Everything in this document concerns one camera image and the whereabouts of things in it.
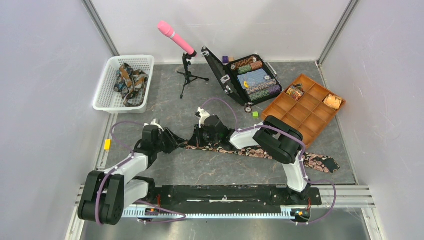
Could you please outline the white plastic basket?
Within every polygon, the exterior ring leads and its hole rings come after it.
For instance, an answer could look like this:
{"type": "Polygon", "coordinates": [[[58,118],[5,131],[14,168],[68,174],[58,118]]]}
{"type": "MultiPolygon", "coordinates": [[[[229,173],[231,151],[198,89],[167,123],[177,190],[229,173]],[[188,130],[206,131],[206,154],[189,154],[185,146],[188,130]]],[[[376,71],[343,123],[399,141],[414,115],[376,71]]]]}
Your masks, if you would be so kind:
{"type": "Polygon", "coordinates": [[[154,65],[155,58],[152,55],[121,55],[110,58],[100,77],[92,107],[109,114],[144,113],[147,109],[154,65]],[[128,101],[132,107],[125,106],[122,94],[114,90],[119,68],[123,64],[128,64],[133,70],[140,70],[146,74],[145,91],[141,90],[138,96],[128,101]]]}

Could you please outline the orange compartment tray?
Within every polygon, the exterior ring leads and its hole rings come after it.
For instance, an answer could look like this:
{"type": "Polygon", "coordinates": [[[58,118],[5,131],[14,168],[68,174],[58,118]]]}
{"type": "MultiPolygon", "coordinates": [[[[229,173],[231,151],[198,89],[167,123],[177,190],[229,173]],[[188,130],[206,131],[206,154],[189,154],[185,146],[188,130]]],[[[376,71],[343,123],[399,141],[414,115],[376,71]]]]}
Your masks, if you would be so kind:
{"type": "Polygon", "coordinates": [[[323,103],[328,94],[338,96],[307,75],[300,74],[263,110],[260,117],[264,120],[273,116],[288,124],[303,135],[303,142],[309,147],[346,103],[342,98],[340,109],[333,110],[323,103]],[[304,95],[298,101],[286,94],[286,90],[294,84],[303,84],[304,95]]]}

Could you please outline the black floral tie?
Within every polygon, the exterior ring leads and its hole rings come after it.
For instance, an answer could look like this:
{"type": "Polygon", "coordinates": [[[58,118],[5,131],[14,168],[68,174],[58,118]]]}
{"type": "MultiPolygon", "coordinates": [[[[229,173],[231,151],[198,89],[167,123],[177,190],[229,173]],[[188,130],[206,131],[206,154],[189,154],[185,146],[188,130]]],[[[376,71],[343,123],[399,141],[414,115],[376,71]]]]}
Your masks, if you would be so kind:
{"type": "MultiPolygon", "coordinates": [[[[192,146],[189,145],[187,141],[185,141],[180,148],[187,150],[198,150],[203,152],[214,152],[269,160],[273,159],[273,157],[266,151],[264,151],[260,146],[249,146],[242,149],[228,151],[220,146],[215,146],[211,144],[203,147],[196,145],[192,146]]],[[[305,152],[302,156],[302,160],[304,162],[305,168],[313,169],[327,174],[333,174],[334,172],[340,169],[339,164],[334,160],[334,158],[327,155],[305,152]]]]}

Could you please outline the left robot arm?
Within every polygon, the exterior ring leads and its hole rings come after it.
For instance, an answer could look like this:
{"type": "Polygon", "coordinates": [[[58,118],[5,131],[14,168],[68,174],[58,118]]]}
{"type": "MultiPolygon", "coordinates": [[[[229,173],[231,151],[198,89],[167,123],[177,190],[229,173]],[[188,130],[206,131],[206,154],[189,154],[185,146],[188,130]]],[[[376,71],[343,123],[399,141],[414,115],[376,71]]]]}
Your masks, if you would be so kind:
{"type": "Polygon", "coordinates": [[[153,204],[154,215],[161,212],[160,195],[154,179],[139,176],[157,160],[159,153],[170,154],[185,140],[157,123],[146,124],[141,139],[128,157],[105,170],[93,170],[86,178],[77,209],[81,220],[99,225],[116,225],[130,205],[143,201],[153,204]]]}

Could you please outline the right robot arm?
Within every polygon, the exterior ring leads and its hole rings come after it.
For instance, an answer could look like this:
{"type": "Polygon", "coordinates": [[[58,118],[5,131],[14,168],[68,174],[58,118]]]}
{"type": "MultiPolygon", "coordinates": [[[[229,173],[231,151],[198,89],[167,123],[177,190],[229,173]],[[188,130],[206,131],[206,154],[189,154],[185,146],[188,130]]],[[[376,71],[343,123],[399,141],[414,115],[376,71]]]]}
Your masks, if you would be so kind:
{"type": "Polygon", "coordinates": [[[253,153],[260,158],[268,156],[283,166],[289,199],[295,204],[312,203],[312,181],[303,160],[306,149],[303,135],[274,116],[244,129],[229,128],[218,116],[210,116],[194,126],[193,135],[184,147],[229,154],[253,153]]]}

